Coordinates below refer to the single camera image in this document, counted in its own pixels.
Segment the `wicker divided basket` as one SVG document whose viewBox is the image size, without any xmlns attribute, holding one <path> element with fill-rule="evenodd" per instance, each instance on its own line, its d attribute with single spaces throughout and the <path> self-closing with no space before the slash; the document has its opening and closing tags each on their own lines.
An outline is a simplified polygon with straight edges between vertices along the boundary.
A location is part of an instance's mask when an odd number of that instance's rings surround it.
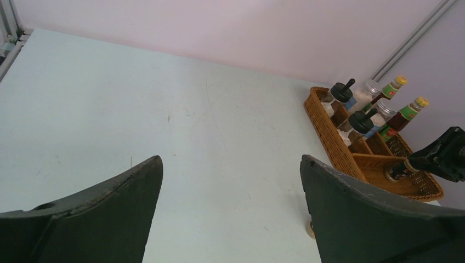
<svg viewBox="0 0 465 263">
<path fill-rule="evenodd" d="M 385 177 L 384 171 L 387 168 L 403 162 L 412 153 L 412 149 L 400 135 L 384 142 L 379 134 L 375 134 L 349 148 L 336 128 L 337 124 L 347 119 L 347 111 L 340 109 L 332 120 L 320 102 L 328 91 L 327 88 L 312 87 L 304 108 L 335 169 L 388 192 L 417 201 L 430 202 L 443 198 L 442 187 L 430 173 L 420 171 L 398 182 L 391 182 Z"/>
</svg>

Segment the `aluminium corner frame left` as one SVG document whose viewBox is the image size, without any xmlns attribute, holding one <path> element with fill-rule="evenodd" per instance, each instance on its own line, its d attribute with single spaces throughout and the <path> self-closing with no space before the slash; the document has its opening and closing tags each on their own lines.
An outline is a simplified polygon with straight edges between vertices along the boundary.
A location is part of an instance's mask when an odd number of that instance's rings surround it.
<svg viewBox="0 0 465 263">
<path fill-rule="evenodd" d="M 14 1 L 1 0 L 1 81 L 32 32 L 20 22 Z"/>
</svg>

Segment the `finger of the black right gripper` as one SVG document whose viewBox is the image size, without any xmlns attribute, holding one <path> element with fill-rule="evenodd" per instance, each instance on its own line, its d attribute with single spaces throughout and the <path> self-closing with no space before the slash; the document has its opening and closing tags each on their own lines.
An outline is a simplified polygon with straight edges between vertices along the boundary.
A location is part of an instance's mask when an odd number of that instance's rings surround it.
<svg viewBox="0 0 465 263">
<path fill-rule="evenodd" d="M 452 182 L 464 182 L 464 130 L 450 127 L 439 138 L 407 158 L 417 170 Z"/>
</svg>

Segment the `aluminium corner frame right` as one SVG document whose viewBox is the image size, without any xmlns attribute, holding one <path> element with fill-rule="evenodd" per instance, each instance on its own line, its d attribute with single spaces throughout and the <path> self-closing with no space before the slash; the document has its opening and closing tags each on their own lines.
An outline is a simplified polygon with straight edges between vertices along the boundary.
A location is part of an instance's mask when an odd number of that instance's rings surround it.
<svg viewBox="0 0 465 263">
<path fill-rule="evenodd" d="M 416 26 L 388 58 L 370 75 L 369 79 L 380 81 L 401 59 L 419 43 L 419 41 L 459 2 L 459 0 L 442 0 Z"/>
</svg>

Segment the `large black-lid jar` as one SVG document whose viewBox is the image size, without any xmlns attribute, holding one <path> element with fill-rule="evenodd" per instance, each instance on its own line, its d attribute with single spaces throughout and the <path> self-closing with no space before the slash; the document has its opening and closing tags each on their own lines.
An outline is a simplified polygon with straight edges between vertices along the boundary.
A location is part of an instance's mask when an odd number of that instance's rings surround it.
<svg viewBox="0 0 465 263">
<path fill-rule="evenodd" d="M 350 87 L 355 82 L 356 80 L 353 78 L 348 80 L 346 84 L 337 82 L 321 99 L 321 105 L 329 117 L 333 117 L 334 114 L 353 97 L 353 92 Z"/>
</svg>

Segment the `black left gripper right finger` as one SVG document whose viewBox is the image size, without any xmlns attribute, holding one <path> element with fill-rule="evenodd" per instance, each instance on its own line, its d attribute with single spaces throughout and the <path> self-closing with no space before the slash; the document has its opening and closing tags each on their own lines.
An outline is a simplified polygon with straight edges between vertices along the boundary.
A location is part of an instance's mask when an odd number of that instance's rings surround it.
<svg viewBox="0 0 465 263">
<path fill-rule="evenodd" d="M 464 262 L 464 211 L 408 199 L 303 155 L 322 262 Z"/>
</svg>

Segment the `yellow-cap sauce bottle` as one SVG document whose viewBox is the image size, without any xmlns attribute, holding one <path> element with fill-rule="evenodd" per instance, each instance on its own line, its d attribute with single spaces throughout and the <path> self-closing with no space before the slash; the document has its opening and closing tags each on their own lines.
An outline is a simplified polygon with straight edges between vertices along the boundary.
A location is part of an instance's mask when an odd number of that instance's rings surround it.
<svg viewBox="0 0 465 263">
<path fill-rule="evenodd" d="M 395 80 L 384 86 L 379 95 L 377 95 L 371 102 L 369 102 L 362 110 L 367 112 L 378 100 L 384 98 L 391 100 L 393 96 L 408 83 L 408 79 L 403 75 L 399 75 Z"/>
<path fill-rule="evenodd" d="M 413 102 L 400 109 L 379 131 L 382 141 L 387 142 L 403 130 L 425 107 L 429 101 L 419 96 Z"/>
</svg>

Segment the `aluminium corner frame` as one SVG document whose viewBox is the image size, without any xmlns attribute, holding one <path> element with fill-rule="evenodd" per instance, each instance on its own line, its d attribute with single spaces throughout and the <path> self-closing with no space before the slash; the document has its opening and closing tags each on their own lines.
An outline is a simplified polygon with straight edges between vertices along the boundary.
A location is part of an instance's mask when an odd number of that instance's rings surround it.
<svg viewBox="0 0 465 263">
<path fill-rule="evenodd" d="M 416 26 L 388 58 L 370 75 L 369 79 L 380 81 L 401 59 L 419 43 L 419 41 L 459 2 L 459 0 L 442 0 Z"/>
<path fill-rule="evenodd" d="M 1 81 L 32 32 L 20 22 L 14 1 L 1 0 Z"/>
</svg>

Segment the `blue-label silver-lid jar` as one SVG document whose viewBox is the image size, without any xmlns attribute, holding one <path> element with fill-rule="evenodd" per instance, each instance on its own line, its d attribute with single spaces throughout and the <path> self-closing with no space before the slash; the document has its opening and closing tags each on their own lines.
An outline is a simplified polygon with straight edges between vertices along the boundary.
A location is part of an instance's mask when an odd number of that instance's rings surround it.
<svg viewBox="0 0 465 263">
<path fill-rule="evenodd" d="M 379 99 L 373 106 L 364 110 L 364 112 L 368 113 L 373 108 L 377 110 L 377 113 L 370 118 L 373 123 L 373 128 L 363 136 L 364 140 L 369 139 L 379 131 L 398 111 L 398 107 L 386 98 Z"/>
<path fill-rule="evenodd" d="M 350 100 L 344 104 L 347 113 L 351 115 L 362 110 L 380 94 L 381 89 L 382 87 L 376 81 L 371 79 L 364 81 L 361 86 L 353 91 Z"/>
</svg>

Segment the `black-spout-lid jar white beads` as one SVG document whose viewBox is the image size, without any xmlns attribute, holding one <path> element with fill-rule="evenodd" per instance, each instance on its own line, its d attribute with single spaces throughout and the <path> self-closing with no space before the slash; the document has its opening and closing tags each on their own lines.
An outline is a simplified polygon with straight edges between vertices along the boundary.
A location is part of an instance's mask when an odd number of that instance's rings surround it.
<svg viewBox="0 0 465 263">
<path fill-rule="evenodd" d="M 371 117 L 378 110 L 373 108 L 364 113 L 356 111 L 337 127 L 337 132 L 347 147 L 353 146 L 362 140 L 362 137 L 374 127 Z"/>
</svg>

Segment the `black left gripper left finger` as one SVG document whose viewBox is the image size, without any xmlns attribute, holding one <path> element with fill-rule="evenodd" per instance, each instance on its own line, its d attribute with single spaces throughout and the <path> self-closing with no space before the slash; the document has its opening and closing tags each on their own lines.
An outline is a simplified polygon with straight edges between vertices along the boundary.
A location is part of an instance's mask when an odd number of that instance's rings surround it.
<svg viewBox="0 0 465 263">
<path fill-rule="evenodd" d="M 142 262 L 163 180 L 153 156 L 29 211 L 1 214 L 1 262 Z"/>
</svg>

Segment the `small black-lid spice jar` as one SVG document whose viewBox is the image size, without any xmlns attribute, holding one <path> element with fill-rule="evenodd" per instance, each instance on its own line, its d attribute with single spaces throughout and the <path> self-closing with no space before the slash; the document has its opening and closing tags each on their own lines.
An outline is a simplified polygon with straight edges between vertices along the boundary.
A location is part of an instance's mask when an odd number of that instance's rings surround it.
<svg viewBox="0 0 465 263">
<path fill-rule="evenodd" d="M 408 159 L 384 171 L 384 176 L 391 182 L 398 182 L 400 179 L 418 173 L 419 169 L 415 168 Z"/>
</svg>

